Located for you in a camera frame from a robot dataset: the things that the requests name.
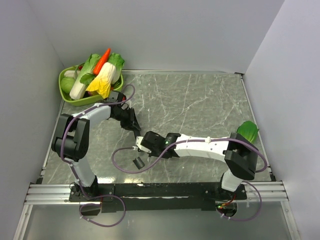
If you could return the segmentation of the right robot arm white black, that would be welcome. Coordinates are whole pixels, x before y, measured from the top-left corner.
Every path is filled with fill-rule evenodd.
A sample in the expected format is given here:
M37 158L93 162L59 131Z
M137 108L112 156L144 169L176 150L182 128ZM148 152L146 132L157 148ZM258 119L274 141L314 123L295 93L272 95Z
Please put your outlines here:
M218 193L230 199L242 181L255 178L258 149L239 133L229 137L193 137L181 133L168 133L166 137L148 131L136 138L136 146L150 157L198 157L226 163L228 170L222 175Z

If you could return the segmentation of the black battery cover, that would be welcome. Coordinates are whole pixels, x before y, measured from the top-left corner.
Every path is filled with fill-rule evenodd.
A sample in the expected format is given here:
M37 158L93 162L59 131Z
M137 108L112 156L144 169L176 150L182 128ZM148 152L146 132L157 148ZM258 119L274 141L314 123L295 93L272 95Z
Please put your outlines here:
M133 160L134 165L137 167L138 170L142 169L145 166L143 160L138 156Z

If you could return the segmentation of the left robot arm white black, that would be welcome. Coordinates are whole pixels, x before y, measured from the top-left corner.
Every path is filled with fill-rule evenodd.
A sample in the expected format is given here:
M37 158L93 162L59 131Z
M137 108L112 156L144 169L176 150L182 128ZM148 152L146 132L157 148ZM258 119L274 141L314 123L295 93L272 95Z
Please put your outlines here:
M58 118L51 149L68 164L75 177L75 190L87 201L93 201L99 195L97 176L86 158L91 127L112 118L120 122L122 129L132 131L138 137L141 127L129 101L122 92L113 90L109 97L92 107L73 115L62 114Z

